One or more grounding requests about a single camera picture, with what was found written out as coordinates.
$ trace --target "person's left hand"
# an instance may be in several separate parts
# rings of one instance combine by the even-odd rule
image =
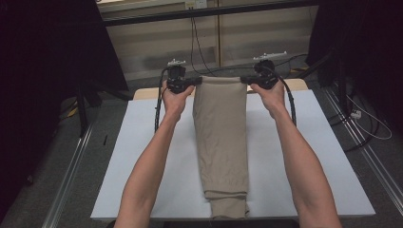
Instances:
[[[181,118],[181,114],[186,104],[186,98],[195,87],[189,86],[184,92],[175,94],[167,88],[166,80],[163,82],[163,105],[165,107],[165,116],[172,117],[176,122]]]

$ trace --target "white board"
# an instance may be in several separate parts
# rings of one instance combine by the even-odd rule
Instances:
[[[347,217],[373,215],[374,208],[314,93],[311,90],[295,91],[293,96],[297,128],[317,153],[332,187],[338,213]],[[117,217],[125,182],[154,134],[155,106],[156,100],[129,102],[91,215],[93,219],[110,220]],[[199,176],[192,106],[193,98],[189,97],[169,149],[163,181],[151,213],[154,219],[210,217],[210,204],[203,197]],[[246,110],[249,164],[247,203],[250,218],[296,217],[275,122],[258,94],[248,95]]]

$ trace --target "khaki trousers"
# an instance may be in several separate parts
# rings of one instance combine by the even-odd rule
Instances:
[[[213,218],[248,214],[246,85],[240,78],[202,77],[193,105],[204,196]]]

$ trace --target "wrist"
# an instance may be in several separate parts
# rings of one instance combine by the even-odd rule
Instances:
[[[181,115],[177,115],[175,113],[165,113],[163,116],[163,120],[161,121],[161,124],[176,124],[179,119],[181,118]]]
[[[285,108],[285,106],[279,106],[277,108],[273,108],[270,110],[270,113],[275,119],[275,121],[283,121],[284,119],[290,119],[290,114],[288,113],[288,110]]]

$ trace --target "hand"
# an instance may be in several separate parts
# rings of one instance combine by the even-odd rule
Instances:
[[[275,119],[282,112],[287,112],[284,104],[284,84],[278,81],[273,88],[264,89],[257,84],[251,84],[251,88],[257,92],[264,106],[270,112],[270,116]]]
[[[189,86],[184,92],[175,94],[167,88],[166,80],[163,82],[163,105],[165,107],[165,117],[171,117],[175,122],[181,118],[181,114],[186,104],[186,98],[195,87]]]

